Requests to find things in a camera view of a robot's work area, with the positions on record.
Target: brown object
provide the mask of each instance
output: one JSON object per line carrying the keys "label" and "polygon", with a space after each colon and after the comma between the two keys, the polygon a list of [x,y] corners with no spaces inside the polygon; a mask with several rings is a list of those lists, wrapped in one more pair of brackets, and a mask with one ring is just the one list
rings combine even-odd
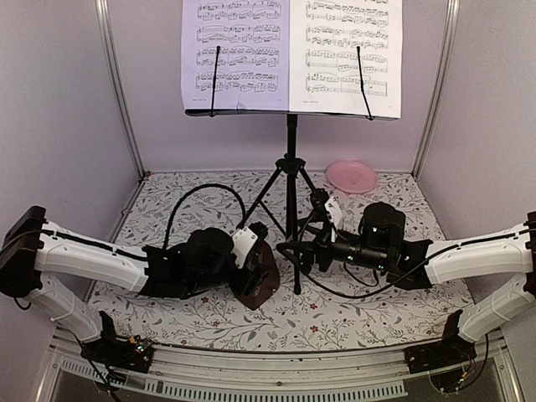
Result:
{"label": "brown object", "polygon": [[276,259],[271,247],[263,241],[260,244],[260,255],[263,268],[265,269],[265,277],[257,287],[253,296],[240,296],[234,294],[236,298],[251,310],[256,310],[262,306],[274,293],[279,289],[281,277],[277,269]]}

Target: robotic arm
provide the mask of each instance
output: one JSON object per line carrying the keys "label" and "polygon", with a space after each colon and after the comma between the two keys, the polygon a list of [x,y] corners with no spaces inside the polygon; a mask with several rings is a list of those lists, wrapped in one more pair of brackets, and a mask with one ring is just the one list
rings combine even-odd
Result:
{"label": "robotic arm", "polygon": [[150,341],[120,340],[112,319],[84,304],[55,273],[106,281],[143,296],[181,299],[228,283],[253,310],[280,284],[262,224],[233,237],[215,228],[196,230],[186,243],[163,250],[101,242],[63,229],[44,214],[32,207],[7,233],[0,251],[0,292],[43,309],[77,337],[85,357],[106,366],[146,373]]}
{"label": "robotic arm", "polygon": [[[404,240],[405,215],[390,205],[369,205],[354,234],[343,230],[340,208],[325,190],[313,192],[311,201],[312,215],[301,226],[315,235],[314,240],[277,246],[306,275],[315,264],[326,272],[337,260],[377,270],[386,276],[389,287],[414,290],[472,276],[515,274],[485,300],[452,313],[441,341],[407,348],[411,373],[475,358],[474,342],[536,302],[536,213],[529,214],[526,223],[495,234],[409,242]],[[308,226],[311,222],[320,222],[322,227]]]}

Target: paper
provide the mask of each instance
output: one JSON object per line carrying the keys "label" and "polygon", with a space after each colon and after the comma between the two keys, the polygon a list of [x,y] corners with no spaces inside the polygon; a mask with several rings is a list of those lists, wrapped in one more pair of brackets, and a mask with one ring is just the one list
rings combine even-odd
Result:
{"label": "paper", "polygon": [[287,0],[188,0],[183,4],[182,90],[186,109],[287,111]]}
{"label": "paper", "polygon": [[402,1],[292,0],[291,111],[400,117]]}

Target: musical notation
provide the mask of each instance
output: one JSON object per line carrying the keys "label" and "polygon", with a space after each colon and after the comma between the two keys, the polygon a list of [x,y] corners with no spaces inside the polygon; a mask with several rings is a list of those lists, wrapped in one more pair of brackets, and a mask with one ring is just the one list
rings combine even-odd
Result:
{"label": "musical notation", "polygon": [[281,39],[281,28],[278,25],[264,24],[251,27],[249,25],[234,25],[225,27],[224,25],[214,25],[198,28],[197,41],[203,44],[210,42],[222,43],[248,43],[265,44],[279,41]]}
{"label": "musical notation", "polygon": [[228,21],[246,19],[278,19],[281,3],[274,0],[259,2],[206,3],[198,6],[197,18],[202,21]]}
{"label": "musical notation", "polygon": [[[197,74],[195,87],[198,90],[212,90],[214,72]],[[240,92],[276,92],[279,76],[275,74],[234,71],[216,75],[216,91],[238,90]]]}
{"label": "musical notation", "polygon": [[339,48],[388,49],[389,35],[383,31],[361,29],[335,29],[329,27],[307,27],[306,41],[311,44],[334,45]]}
{"label": "musical notation", "polygon": [[[366,54],[361,57],[364,74],[387,73],[387,59],[377,54]],[[357,52],[335,53],[331,50],[308,50],[306,52],[307,67],[334,68],[341,72],[357,70],[359,62]]]}
{"label": "musical notation", "polygon": [[[214,65],[216,47],[199,49],[196,55],[197,65]],[[254,49],[250,46],[234,46],[233,48],[222,47],[219,51],[218,65],[266,65],[276,67],[279,65],[280,52],[274,48]]]}
{"label": "musical notation", "polygon": [[[363,77],[364,92],[367,95],[387,96],[387,82]],[[306,76],[307,92],[361,93],[359,75],[339,76],[333,73],[314,73]]]}
{"label": "musical notation", "polygon": [[343,23],[371,23],[379,28],[389,25],[389,12],[376,8],[361,8],[329,1],[308,1],[306,16],[310,19],[326,19]]}

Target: white wall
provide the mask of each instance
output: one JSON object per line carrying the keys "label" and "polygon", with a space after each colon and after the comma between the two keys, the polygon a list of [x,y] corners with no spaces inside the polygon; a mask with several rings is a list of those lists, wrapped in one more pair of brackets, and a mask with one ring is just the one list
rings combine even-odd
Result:
{"label": "white wall", "polygon": [[[0,2],[0,237],[32,204],[105,239],[136,176],[93,0]],[[72,281],[80,291],[83,283]],[[53,326],[0,295],[0,400],[36,392]]]}
{"label": "white wall", "polygon": [[[304,116],[298,154],[309,168],[340,159],[379,171],[412,168],[436,76],[447,0],[404,0],[402,119]],[[182,1],[110,2],[116,50],[143,161],[153,171],[261,169],[285,151],[284,116],[184,115]]]}
{"label": "white wall", "polygon": [[[536,3],[461,2],[439,120],[420,184],[449,238],[523,222],[536,210]],[[469,281],[477,299],[505,277]],[[504,326],[536,400],[536,311]]]}

